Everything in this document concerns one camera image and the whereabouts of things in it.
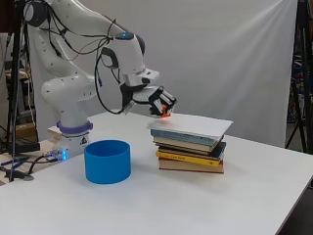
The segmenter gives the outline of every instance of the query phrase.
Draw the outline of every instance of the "tripod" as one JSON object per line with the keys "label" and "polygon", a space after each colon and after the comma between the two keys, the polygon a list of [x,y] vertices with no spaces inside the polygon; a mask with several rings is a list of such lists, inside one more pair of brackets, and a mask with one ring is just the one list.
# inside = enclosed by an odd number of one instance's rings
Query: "tripod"
{"label": "tripod", "polygon": [[[309,74],[313,74],[312,65],[312,44],[310,39],[309,31],[309,5],[307,0],[299,0],[297,5],[296,13],[296,24],[294,33],[294,46],[293,46],[293,59],[292,64],[295,62],[295,44],[297,39],[297,34],[300,36],[300,51],[301,51],[301,72],[302,81],[304,88],[304,113],[305,118],[302,118],[301,110],[299,107],[298,94],[296,89],[296,84],[294,78],[291,80],[291,89],[295,102],[295,110],[297,122],[291,134],[291,137],[286,145],[289,147],[293,136],[295,135],[297,129],[299,128],[301,136],[302,150],[304,153],[313,154],[313,131],[312,131],[312,103],[311,103],[311,93],[312,82],[310,81]],[[306,128],[306,139],[304,135],[303,126]]]}

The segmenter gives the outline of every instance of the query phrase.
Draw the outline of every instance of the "yellow book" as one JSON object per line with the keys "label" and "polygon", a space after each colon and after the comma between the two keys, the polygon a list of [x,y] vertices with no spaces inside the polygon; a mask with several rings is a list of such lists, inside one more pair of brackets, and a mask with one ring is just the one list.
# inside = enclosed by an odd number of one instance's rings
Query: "yellow book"
{"label": "yellow book", "polygon": [[156,156],[163,159],[170,159],[176,160],[191,164],[198,164],[198,165],[209,165],[209,166],[219,166],[219,160],[208,160],[208,159],[201,159],[201,158],[194,158],[189,156],[177,155],[177,154],[170,154],[164,153],[160,151],[156,151]]}

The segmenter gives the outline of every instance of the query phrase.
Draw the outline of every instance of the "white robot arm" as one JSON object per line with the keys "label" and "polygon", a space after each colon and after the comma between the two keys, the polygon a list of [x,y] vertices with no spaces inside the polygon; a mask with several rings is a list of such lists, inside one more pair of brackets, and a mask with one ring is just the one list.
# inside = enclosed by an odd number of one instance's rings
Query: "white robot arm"
{"label": "white robot arm", "polygon": [[127,113],[134,104],[150,105],[152,114],[157,116],[173,110],[176,99],[162,87],[149,86],[159,73],[146,68],[143,62],[145,43],[138,35],[89,10],[77,0],[29,0],[24,17],[37,29],[34,35],[37,54],[46,72],[55,77],[44,83],[41,93],[61,116],[58,127],[63,138],[56,149],[68,150],[71,156],[83,153],[92,123],[79,110],[77,102],[96,94],[99,97],[98,70],[95,70],[95,76],[88,74],[65,53],[66,46],[74,50],[66,38],[68,31],[104,42],[100,43],[102,48],[97,65],[102,60],[109,69],[120,70],[121,112]]}

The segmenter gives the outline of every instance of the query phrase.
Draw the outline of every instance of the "white book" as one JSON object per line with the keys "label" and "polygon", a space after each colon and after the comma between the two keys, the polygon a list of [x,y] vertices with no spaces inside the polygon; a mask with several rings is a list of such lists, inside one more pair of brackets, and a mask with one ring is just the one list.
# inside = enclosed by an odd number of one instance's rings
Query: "white book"
{"label": "white book", "polygon": [[165,130],[219,140],[232,123],[230,120],[211,117],[171,114],[170,117],[163,117],[150,122],[148,129]]}

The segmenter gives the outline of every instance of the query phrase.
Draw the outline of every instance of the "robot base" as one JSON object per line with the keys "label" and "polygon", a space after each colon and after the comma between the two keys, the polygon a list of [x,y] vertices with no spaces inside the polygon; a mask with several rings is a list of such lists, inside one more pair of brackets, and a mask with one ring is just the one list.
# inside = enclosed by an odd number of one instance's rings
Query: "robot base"
{"label": "robot base", "polygon": [[89,143],[88,131],[74,136],[63,135],[62,139],[53,147],[53,150],[67,150],[67,159],[71,159],[82,155]]}

